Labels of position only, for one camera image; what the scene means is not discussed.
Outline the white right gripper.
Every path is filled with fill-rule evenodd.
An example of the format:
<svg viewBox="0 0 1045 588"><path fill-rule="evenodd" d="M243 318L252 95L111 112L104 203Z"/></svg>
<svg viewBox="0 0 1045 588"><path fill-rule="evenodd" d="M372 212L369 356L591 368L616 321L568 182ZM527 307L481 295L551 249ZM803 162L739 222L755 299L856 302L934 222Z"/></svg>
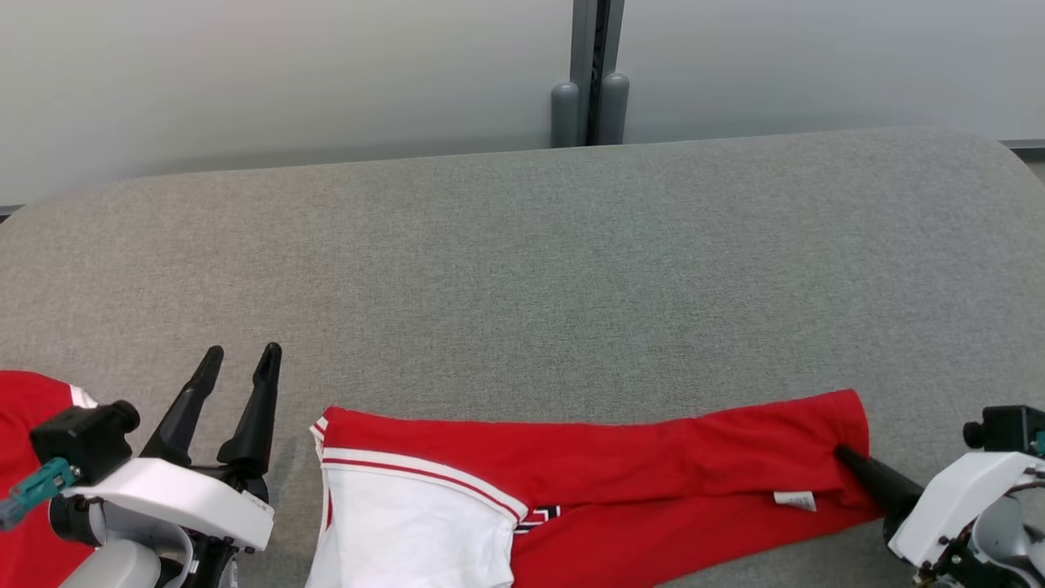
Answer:
<svg viewBox="0 0 1045 588"><path fill-rule="evenodd" d="M940 538L955 539L990 505L1019 485L1037 481L1043 472L1043 458L1022 452L967 452L923 488L847 444L839 444L834 454L881 507L888 523L904 520L887 548L914 565L938 563L945 551Z"/></svg>

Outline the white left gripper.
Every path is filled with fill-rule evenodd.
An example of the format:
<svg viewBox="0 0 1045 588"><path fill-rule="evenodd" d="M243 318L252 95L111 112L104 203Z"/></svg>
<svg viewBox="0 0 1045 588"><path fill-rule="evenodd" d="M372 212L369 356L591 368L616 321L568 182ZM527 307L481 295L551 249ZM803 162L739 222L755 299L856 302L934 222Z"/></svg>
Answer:
<svg viewBox="0 0 1045 588"><path fill-rule="evenodd" d="M273 507L249 492L185 469L193 464L188 450L223 360L223 347L209 347L147 439L142 458L131 458L100 483L65 488L62 495L100 498L181 528L230 537L239 548L264 551L275 524ZM282 346L270 342L251 377L253 390L238 425L232 438L220 444L217 461L243 481L269 472L281 368Z"/></svg>

